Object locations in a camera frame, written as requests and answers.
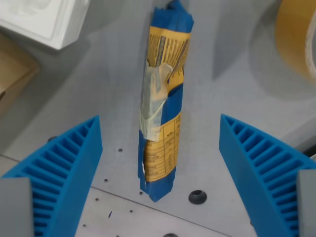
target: metal table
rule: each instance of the metal table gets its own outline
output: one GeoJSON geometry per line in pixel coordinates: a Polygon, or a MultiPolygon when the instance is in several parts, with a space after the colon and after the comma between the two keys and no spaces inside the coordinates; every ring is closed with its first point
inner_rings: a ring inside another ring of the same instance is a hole
{"type": "Polygon", "coordinates": [[[218,151],[220,114],[297,145],[316,134],[316,89],[277,53],[279,1],[184,0],[195,25],[174,188],[157,203],[140,196],[138,129],[147,35],[153,6],[166,2],[93,0],[80,39],[59,52],[11,34],[40,61],[42,71],[1,119],[0,154],[22,160],[49,137],[99,114],[104,152],[93,187],[229,236],[253,237],[218,151]],[[300,133],[302,128],[309,134],[300,133]],[[190,204],[189,193],[199,189],[208,200],[190,204]]]}

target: packing tape roll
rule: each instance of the packing tape roll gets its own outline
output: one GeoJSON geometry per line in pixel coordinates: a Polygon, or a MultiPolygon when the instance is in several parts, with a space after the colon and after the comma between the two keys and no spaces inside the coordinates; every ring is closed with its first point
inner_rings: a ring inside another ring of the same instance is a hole
{"type": "Polygon", "coordinates": [[[276,47],[287,64],[316,85],[315,29],[316,0],[283,0],[276,19],[276,47]]]}

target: black rubber grommet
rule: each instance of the black rubber grommet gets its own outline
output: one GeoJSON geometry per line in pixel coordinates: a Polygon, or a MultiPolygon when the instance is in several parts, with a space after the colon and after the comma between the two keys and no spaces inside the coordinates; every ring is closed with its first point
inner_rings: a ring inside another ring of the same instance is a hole
{"type": "Polygon", "coordinates": [[[169,234],[164,235],[163,237],[178,237],[178,236],[176,234],[169,233],[169,234]]]}
{"type": "Polygon", "coordinates": [[[53,137],[49,138],[49,140],[47,142],[50,142],[50,141],[54,140],[55,138],[57,138],[57,136],[53,136],[53,137]]]}
{"type": "Polygon", "coordinates": [[[195,204],[195,205],[200,205],[202,203],[205,203],[206,200],[207,200],[206,192],[202,190],[195,190],[191,192],[189,195],[190,203],[195,204]]]}

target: food package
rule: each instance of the food package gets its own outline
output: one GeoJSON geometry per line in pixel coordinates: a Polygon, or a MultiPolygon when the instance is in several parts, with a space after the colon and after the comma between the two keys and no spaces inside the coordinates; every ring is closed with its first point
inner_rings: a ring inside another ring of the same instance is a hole
{"type": "Polygon", "coordinates": [[[138,177],[156,202],[173,186],[178,159],[184,64],[194,21],[178,0],[155,8],[140,113],[138,177]]]}

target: cardboard box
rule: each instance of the cardboard box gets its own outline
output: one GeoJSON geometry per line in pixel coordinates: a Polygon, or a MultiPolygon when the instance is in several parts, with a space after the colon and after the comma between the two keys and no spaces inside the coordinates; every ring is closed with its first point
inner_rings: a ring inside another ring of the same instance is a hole
{"type": "Polygon", "coordinates": [[[37,62],[0,33],[0,116],[38,71],[37,62]]]}

